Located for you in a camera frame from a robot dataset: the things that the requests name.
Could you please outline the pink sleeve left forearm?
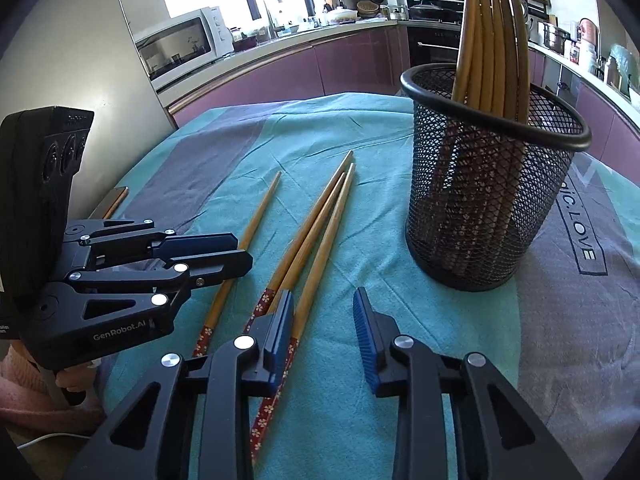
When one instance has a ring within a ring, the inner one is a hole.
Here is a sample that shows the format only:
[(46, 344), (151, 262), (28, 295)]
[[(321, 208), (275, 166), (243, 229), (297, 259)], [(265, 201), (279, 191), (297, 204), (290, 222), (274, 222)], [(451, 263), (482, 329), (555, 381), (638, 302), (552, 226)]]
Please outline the pink sleeve left forearm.
[(81, 404), (57, 408), (36, 363), (19, 340), (1, 359), (1, 419), (41, 432), (91, 434), (104, 421), (100, 401), (88, 393)]

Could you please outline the left hand with bandage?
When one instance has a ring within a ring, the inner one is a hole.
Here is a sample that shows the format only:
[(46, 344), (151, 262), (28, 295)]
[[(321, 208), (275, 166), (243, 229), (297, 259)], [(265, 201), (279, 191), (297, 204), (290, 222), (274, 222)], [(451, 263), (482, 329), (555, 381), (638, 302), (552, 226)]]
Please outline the left hand with bandage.
[(101, 411), (96, 393), (96, 378), (101, 364), (101, 359), (94, 359), (53, 374), (50, 395), (54, 408), (58, 411), (70, 408)]

